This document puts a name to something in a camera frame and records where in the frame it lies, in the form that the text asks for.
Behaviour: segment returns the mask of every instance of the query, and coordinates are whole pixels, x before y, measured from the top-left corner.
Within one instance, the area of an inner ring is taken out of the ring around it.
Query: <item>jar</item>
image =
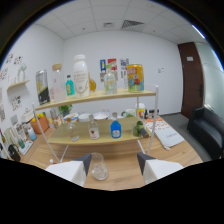
[[[66,100],[65,81],[61,72],[62,65],[54,64],[52,66],[53,74],[53,89],[54,89],[54,101],[61,102]]]
[[[75,87],[75,97],[83,98],[90,95],[88,68],[83,54],[74,57],[73,83]]]
[[[145,112],[145,104],[139,103],[139,110],[138,110],[138,116],[142,119],[144,118],[144,112]]]

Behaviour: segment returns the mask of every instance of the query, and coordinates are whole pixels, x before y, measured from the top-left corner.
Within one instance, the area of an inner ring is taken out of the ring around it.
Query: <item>ceiling light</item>
[[[194,27],[195,30],[197,30],[197,32],[202,36],[202,38],[205,39],[205,37],[202,35],[202,33],[194,25],[192,25],[192,26]]]
[[[104,28],[110,28],[110,27],[113,27],[113,25],[114,25],[113,23],[104,23],[103,27]]]

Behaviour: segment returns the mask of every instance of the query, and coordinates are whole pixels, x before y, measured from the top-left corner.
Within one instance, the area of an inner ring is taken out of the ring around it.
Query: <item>wooden shelf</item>
[[[79,132],[79,139],[77,141],[71,141],[67,134],[67,124],[61,124],[53,135],[48,139],[49,143],[59,144],[59,145],[73,145],[73,146],[89,146],[89,145],[104,145],[104,144],[116,144],[130,140],[138,140],[143,137],[135,137],[132,134],[133,127],[136,122],[140,119],[137,117],[121,118],[118,119],[121,124],[121,137],[112,138],[110,132],[110,125],[112,120],[101,120],[97,121],[100,138],[92,140],[89,137],[88,124],[89,122],[77,122],[75,123],[77,130]]]
[[[16,87],[16,86],[23,85],[23,84],[25,84],[25,83],[27,83],[27,82],[29,82],[29,81],[30,81],[30,80],[25,80],[25,81],[23,81],[23,82],[15,83],[15,84],[9,86],[7,90],[12,89],[12,88],[14,88],[14,87]]]
[[[98,101],[98,100],[107,100],[107,99],[118,99],[118,98],[129,98],[129,97],[141,97],[141,96],[155,96],[156,93],[150,90],[144,90],[143,92],[130,93],[127,89],[117,89],[117,94],[107,95],[105,94],[105,90],[98,90],[96,92],[91,93],[90,96],[85,98],[68,98],[62,102],[50,102],[43,104],[39,107],[36,107],[35,110],[43,110],[52,107],[59,107],[63,105],[75,104],[75,103],[83,103],[89,101]]]

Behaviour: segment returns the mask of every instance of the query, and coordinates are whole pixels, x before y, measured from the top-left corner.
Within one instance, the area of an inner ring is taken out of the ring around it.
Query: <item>white shelf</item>
[[[24,84],[26,84],[26,83],[29,82],[29,81],[30,81],[30,80],[25,80],[25,81],[23,81],[23,82],[18,82],[18,83],[12,84],[11,86],[9,86],[9,87],[7,88],[7,90],[12,89],[12,88],[14,88],[14,87],[16,87],[16,86],[24,85]]]

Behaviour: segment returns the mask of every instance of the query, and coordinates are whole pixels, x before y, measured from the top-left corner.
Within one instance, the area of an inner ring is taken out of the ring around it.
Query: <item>table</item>
[[[49,128],[45,132],[46,137],[49,139],[54,132],[55,129]],[[140,141],[147,153],[150,139],[146,138]],[[52,144],[52,147],[57,156],[63,154],[63,146]],[[92,177],[89,170],[84,188],[115,191],[145,186],[137,159],[137,153],[141,152],[141,149],[136,140],[121,142],[119,144],[70,146],[64,156],[63,162],[71,161],[91,152],[102,153],[109,175],[105,180],[99,181]],[[156,136],[154,136],[149,155],[160,160],[178,162],[184,167],[202,163],[198,154],[187,141],[173,146],[170,151],[167,151]],[[21,162],[37,166],[41,169],[46,169],[50,165],[50,159],[54,159],[42,135],[39,135],[37,140],[34,141],[28,153],[21,157]]]

